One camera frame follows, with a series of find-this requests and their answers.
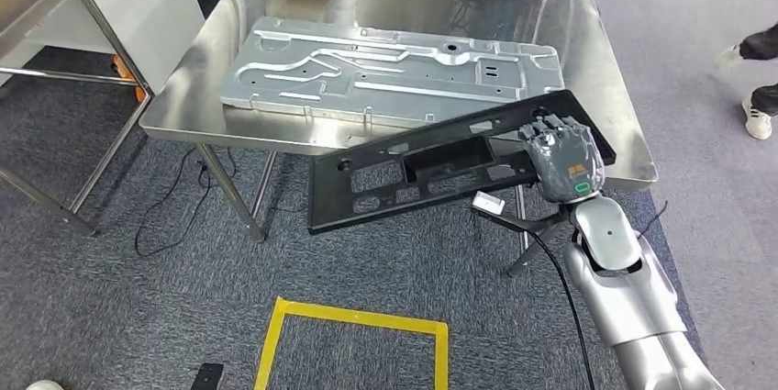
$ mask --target yellow tape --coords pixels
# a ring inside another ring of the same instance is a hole
[[[270,380],[272,360],[275,357],[275,349],[278,346],[278,339],[281,337],[283,319],[287,315],[435,335],[435,390],[446,390],[449,387],[449,326],[446,323],[428,319],[376,314],[340,307],[296,303],[294,301],[286,301],[278,296],[275,299],[267,335],[262,346],[254,390],[265,390],[267,387]]]

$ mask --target shoe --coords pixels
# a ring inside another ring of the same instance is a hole
[[[27,390],[64,390],[59,384],[54,381],[43,380],[32,383]]]
[[[750,96],[743,100],[743,110],[746,112],[746,130],[756,139],[768,139],[772,135],[772,118],[766,113],[753,108]]]
[[[743,61],[743,57],[740,56],[740,45],[736,44],[727,50],[719,53],[716,57],[716,67],[718,69],[727,69],[728,67],[734,67]]]

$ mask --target black pants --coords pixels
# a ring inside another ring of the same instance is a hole
[[[778,58],[778,25],[744,39],[740,43],[740,56],[746,60],[761,61]],[[754,90],[751,105],[771,117],[778,115],[778,84]]]

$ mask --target green light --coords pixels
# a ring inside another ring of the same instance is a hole
[[[592,186],[588,182],[581,182],[576,184],[572,189],[574,189],[576,193],[586,193],[592,189]]]

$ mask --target stainless steel table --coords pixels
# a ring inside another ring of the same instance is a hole
[[[253,215],[275,152],[325,153],[397,131],[222,106],[216,89],[261,16],[551,45],[565,84],[617,152],[617,163],[607,168],[608,186],[641,190],[657,179],[594,0],[221,0],[140,125],[153,138],[198,144],[219,168],[208,144],[271,150],[251,211],[232,182],[219,177],[255,235]]]
[[[40,22],[46,18],[60,3],[64,0],[0,0],[0,58],[11,51],[27,34],[33,30]],[[106,83],[117,85],[140,86],[145,92],[145,98],[140,102],[136,110],[129,117],[124,127],[111,143],[103,159],[97,164],[89,179],[86,181],[81,191],[71,202],[70,206],[61,205],[57,200],[47,195],[43,190],[25,181],[21,175],[5,167],[0,162],[0,179],[4,179],[33,200],[41,203],[52,214],[60,217],[65,222],[72,223],[85,234],[92,235],[96,233],[96,228],[86,223],[76,214],[83,205],[87,196],[92,193],[97,180],[105,171],[107,165],[111,162],[117,153],[119,146],[127,138],[127,134],[138,122],[140,115],[150,101],[152,91],[148,82],[143,78],[142,73],[135,62],[128,54],[127,50],[118,39],[116,32],[111,28],[106,17],[97,7],[94,0],[82,0],[84,6],[91,14],[97,26],[103,31],[108,42],[116,51],[119,58],[127,65],[134,79],[123,79],[109,76],[86,75],[79,73],[38,71],[30,69],[17,69],[10,67],[0,67],[0,73],[18,74],[34,76],[38,78],[53,78],[72,81],[86,81],[93,83]]]

